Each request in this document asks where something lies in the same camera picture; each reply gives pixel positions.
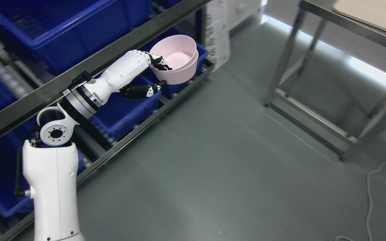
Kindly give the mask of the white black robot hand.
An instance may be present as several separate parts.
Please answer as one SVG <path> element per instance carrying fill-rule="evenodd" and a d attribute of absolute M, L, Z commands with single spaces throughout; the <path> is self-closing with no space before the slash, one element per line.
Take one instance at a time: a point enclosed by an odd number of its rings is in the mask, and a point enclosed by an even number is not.
<path fill-rule="evenodd" d="M 132 85 L 131 82 L 150 66 L 162 71 L 172 70 L 168 61 L 162 56 L 131 50 L 108 67 L 94 84 L 84 86 L 103 105 L 115 92 L 120 92 L 125 99 L 149 98 L 158 93 L 166 85 L 166 81 L 152 85 Z"/>

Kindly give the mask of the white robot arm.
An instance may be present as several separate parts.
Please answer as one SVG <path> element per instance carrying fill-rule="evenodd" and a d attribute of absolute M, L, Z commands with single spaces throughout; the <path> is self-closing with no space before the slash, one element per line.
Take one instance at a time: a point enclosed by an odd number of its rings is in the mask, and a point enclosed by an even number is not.
<path fill-rule="evenodd" d="M 90 119 L 108 101 L 112 86 L 87 71 L 74 78 L 54 105 L 37 115 L 37 127 L 17 149 L 17 172 L 29 184 L 34 204 L 35 241 L 84 241 L 77 207 L 78 151 L 71 137 L 76 125 Z"/>

